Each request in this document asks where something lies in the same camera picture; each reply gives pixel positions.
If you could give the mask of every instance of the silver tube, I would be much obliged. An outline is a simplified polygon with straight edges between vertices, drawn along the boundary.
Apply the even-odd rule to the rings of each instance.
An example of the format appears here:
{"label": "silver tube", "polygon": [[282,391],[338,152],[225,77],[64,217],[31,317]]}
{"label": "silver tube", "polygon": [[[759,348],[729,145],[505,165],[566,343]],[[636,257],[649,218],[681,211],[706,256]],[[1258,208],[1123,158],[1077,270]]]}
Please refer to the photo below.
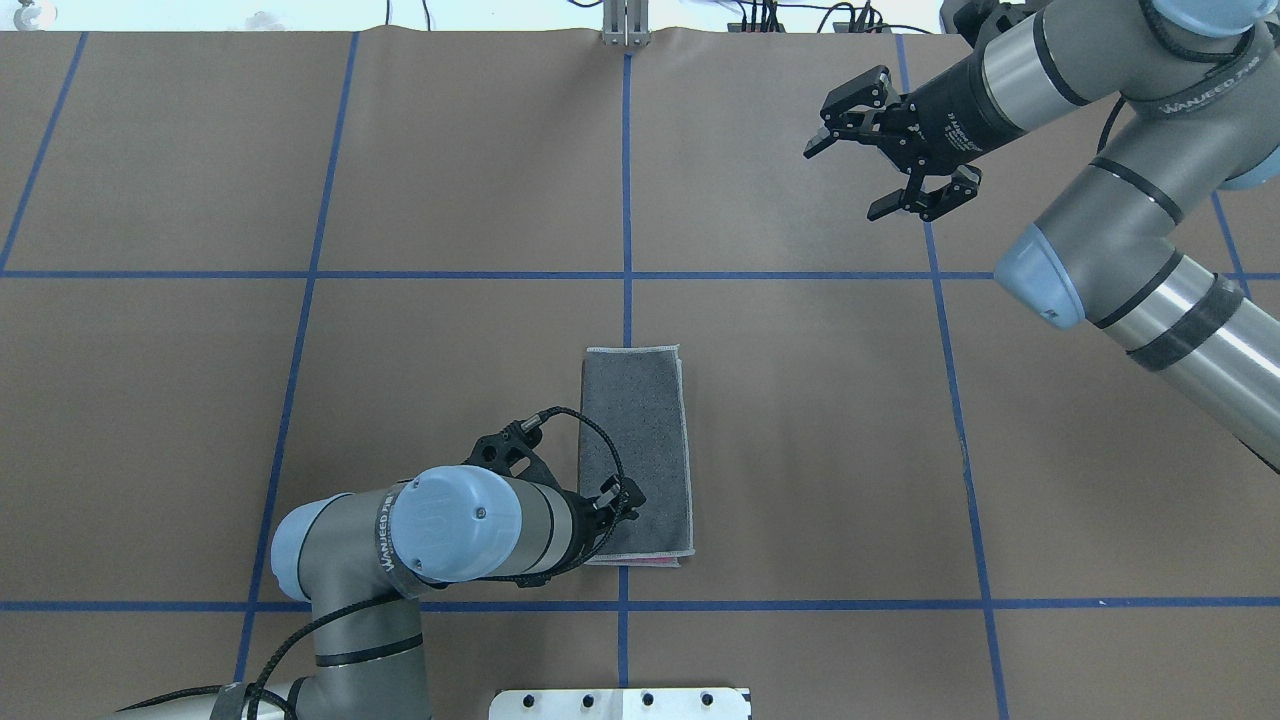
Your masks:
{"label": "silver tube", "polygon": [[987,45],[982,73],[991,99],[1024,131],[1048,124],[1079,106],[1053,86],[1036,50],[1034,20],[1018,23]]}
{"label": "silver tube", "polygon": [[1245,300],[1194,352],[1158,373],[1280,466],[1280,323]]}

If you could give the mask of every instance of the robotic arm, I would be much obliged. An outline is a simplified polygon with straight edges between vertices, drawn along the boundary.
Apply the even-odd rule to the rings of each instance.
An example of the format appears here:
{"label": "robotic arm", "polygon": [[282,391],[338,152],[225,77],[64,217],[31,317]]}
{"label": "robotic arm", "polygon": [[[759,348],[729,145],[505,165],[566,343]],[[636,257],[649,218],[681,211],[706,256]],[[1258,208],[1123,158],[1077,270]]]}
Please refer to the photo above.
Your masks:
{"label": "robotic arm", "polygon": [[[908,174],[876,201],[933,220],[977,195],[969,163],[1119,91],[1138,118],[1000,260],[1059,328],[1085,319],[1280,464],[1280,323],[1166,240],[1217,188],[1280,174],[1276,0],[1056,0],[909,95],[884,67],[833,90],[805,156],[852,140]],[[950,176],[925,191],[927,176]]]}
{"label": "robotic arm", "polygon": [[[613,452],[617,473],[596,497],[562,488],[534,454],[543,437],[539,427],[559,414],[596,429]],[[524,460],[529,465],[517,474],[513,466]],[[476,579],[545,584],[594,556],[644,502],[603,430],[576,411],[552,407],[481,437],[461,465],[434,468],[388,489],[303,505],[271,539],[271,571],[285,594],[311,603],[314,620],[305,630],[315,632],[317,671],[269,685],[269,662],[253,684],[289,710],[234,683],[195,697],[155,698],[108,717],[276,720],[296,712],[305,720],[430,719],[417,598]]]}

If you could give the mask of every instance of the cable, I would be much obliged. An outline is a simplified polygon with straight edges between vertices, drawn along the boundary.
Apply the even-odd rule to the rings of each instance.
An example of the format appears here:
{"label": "cable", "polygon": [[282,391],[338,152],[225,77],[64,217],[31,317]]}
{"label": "cable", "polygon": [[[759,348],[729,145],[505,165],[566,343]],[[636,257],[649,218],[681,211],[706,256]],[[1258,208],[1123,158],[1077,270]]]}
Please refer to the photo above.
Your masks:
{"label": "cable", "polygon": [[1120,117],[1120,110],[1124,109],[1124,105],[1125,100],[1124,97],[1120,97],[1116,100],[1115,108],[1111,108],[1111,114],[1107,115],[1107,124],[1102,126],[1102,135],[1098,137],[1098,152],[1102,152],[1102,150],[1107,146],[1107,142],[1110,142],[1111,128],[1115,127],[1116,118]]}
{"label": "cable", "polygon": [[1151,28],[1151,33],[1156,36],[1160,46],[1179,60],[1204,64],[1226,64],[1240,58],[1253,41],[1254,28],[1249,28],[1248,32],[1240,37],[1240,42],[1238,42],[1235,49],[1230,53],[1199,53],[1190,50],[1179,45],[1179,42],[1174,40],[1174,36],[1169,32],[1169,27],[1165,26],[1164,15],[1160,14],[1160,10],[1156,9],[1152,0],[1138,0],[1138,4],[1142,6],[1142,17],[1147,20],[1147,27]]}
{"label": "cable", "polygon": [[156,696],[151,700],[145,700],[142,702],[136,702],[128,707],[122,707],[116,712],[124,712],[125,710],[142,710],[143,707],[152,707],[156,705],[164,705],[175,700],[182,700],[184,697],[198,697],[202,694],[216,694],[218,691],[223,689],[221,685],[204,685],[200,688],[187,688],[184,691],[174,691],[172,693],[165,693],[163,696]]}
{"label": "cable", "polygon": [[901,23],[883,23],[883,24],[878,24],[878,26],[870,26],[870,27],[867,28],[865,32],[876,32],[878,29],[886,29],[886,28],[888,28],[888,29],[892,29],[892,28],[914,29],[915,32],[920,32],[920,33],[924,33],[924,35],[936,35],[932,29],[924,29],[923,27],[915,27],[915,26],[905,26],[905,24],[901,24]]}
{"label": "cable", "polygon": [[[183,700],[183,698],[188,698],[188,697],[200,697],[200,696],[206,696],[206,694],[218,694],[219,692],[221,692],[221,689],[223,689],[223,685],[204,685],[204,687],[200,687],[200,688],[187,688],[184,691],[174,691],[172,693],[165,693],[163,696],[157,696],[157,697],[154,697],[151,700],[145,700],[142,702],[133,703],[133,705],[131,705],[128,707],[122,707],[120,710],[116,710],[116,712],[125,712],[125,711],[129,711],[129,710],[142,710],[143,707],[155,707],[157,705],[164,705],[166,702],[173,702],[175,700]],[[250,693],[257,693],[257,692],[259,691],[257,691],[257,688],[255,685],[252,685],[252,684],[248,685],[248,688],[246,688],[246,693],[244,693],[246,700],[248,700],[248,694]],[[297,711],[297,708],[293,707],[292,705],[289,705],[289,702],[287,700],[284,700],[283,697],[273,693],[271,691],[261,691],[261,696],[262,696],[262,700],[265,700],[268,703],[274,705],[275,707],[279,707],[280,711],[284,712],[285,720],[298,720],[298,711]]]}
{"label": "cable", "polygon": [[822,22],[818,23],[818,29],[815,29],[814,32],[822,32],[822,28],[827,27],[827,18],[829,18],[831,14],[838,10],[840,8],[849,8],[849,27],[852,28],[855,22],[854,13],[856,13],[858,9],[854,8],[852,3],[836,3],[831,8],[827,8],[827,12],[822,15]]}
{"label": "cable", "polygon": [[[280,647],[275,648],[275,652],[271,653],[270,660],[268,660],[266,665],[262,666],[262,671],[257,674],[257,679],[253,680],[255,689],[251,691],[251,693],[250,693],[252,697],[250,697],[248,710],[244,712],[246,720],[257,720],[259,701],[261,701],[264,698],[266,698],[268,701],[270,701],[271,696],[275,694],[275,693],[271,693],[270,691],[265,689],[266,688],[266,680],[271,676],[271,673],[275,671],[275,666],[280,664],[280,660],[284,659],[284,655],[287,652],[289,652],[289,650],[293,646],[296,646],[298,643],[298,641],[301,641],[302,638],[310,635],[316,629],[323,628],[324,625],[328,625],[329,623],[333,623],[334,620],[340,620],[340,619],[346,618],[347,615],[351,615],[351,614],[355,614],[355,612],[360,612],[361,610],[367,610],[370,607],[375,607],[375,606],[379,606],[379,605],[387,605],[388,602],[394,602],[397,600],[404,600],[404,597],[402,594],[397,593],[397,592],[390,592],[390,593],[387,593],[387,594],[380,594],[378,597],[371,597],[369,600],[362,600],[360,602],[353,602],[353,603],[351,603],[351,605],[348,605],[346,607],[342,607],[339,610],[334,610],[333,612],[330,612],[328,615],[323,615],[320,618],[316,618],[315,620],[312,620],[312,621],[307,623],[306,625],[302,625],[301,628],[298,628],[297,632],[294,632],[292,635],[288,637],[288,639],[285,639],[283,643],[280,643]],[[284,710],[284,712],[285,712],[285,716],[288,716],[289,711]]]}
{"label": "cable", "polygon": [[[572,407],[562,407],[559,405],[543,410],[541,413],[538,414],[538,419],[545,423],[547,420],[554,418],[556,415],[568,415],[571,418],[576,418],[580,423],[591,428],[595,432],[595,434],[600,436],[600,439],[603,439],[604,445],[609,448],[609,455],[613,456],[613,465],[618,470],[618,477],[620,478],[627,477],[626,471],[622,469],[622,457],[618,455],[618,448],[617,446],[613,445],[613,439],[609,437],[609,433],[604,432],[604,428],[596,425],[594,420],[579,413],[577,410],[573,410]],[[590,550],[584,550],[584,552],[581,552],[577,557],[575,557],[568,565],[564,565],[563,568],[553,568],[545,573],[539,573],[536,575],[502,575],[502,577],[477,578],[477,579],[486,582],[500,582],[500,583],[521,582],[526,584],[543,584],[547,580],[554,578],[556,575],[562,575],[564,573],[568,573],[570,570],[577,569],[582,566],[582,564],[586,562],[588,560],[595,557],[600,552],[600,550],[603,550],[604,546],[609,542],[609,538],[613,537],[613,530],[617,529],[618,523],[621,521],[622,521],[622,514],[620,512],[614,514],[613,519],[609,521],[609,527],[605,528],[603,534],[600,534],[600,538],[595,542],[595,544],[591,546]]]}

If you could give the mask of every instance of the white metal plate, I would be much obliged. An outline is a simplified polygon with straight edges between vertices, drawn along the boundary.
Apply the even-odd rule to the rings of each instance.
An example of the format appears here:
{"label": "white metal plate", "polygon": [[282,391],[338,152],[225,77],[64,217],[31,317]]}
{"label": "white metal plate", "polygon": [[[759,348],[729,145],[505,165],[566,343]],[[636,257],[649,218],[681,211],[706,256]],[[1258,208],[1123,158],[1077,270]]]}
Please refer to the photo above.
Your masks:
{"label": "white metal plate", "polygon": [[746,688],[504,691],[489,705],[489,720],[750,719],[751,691]]}

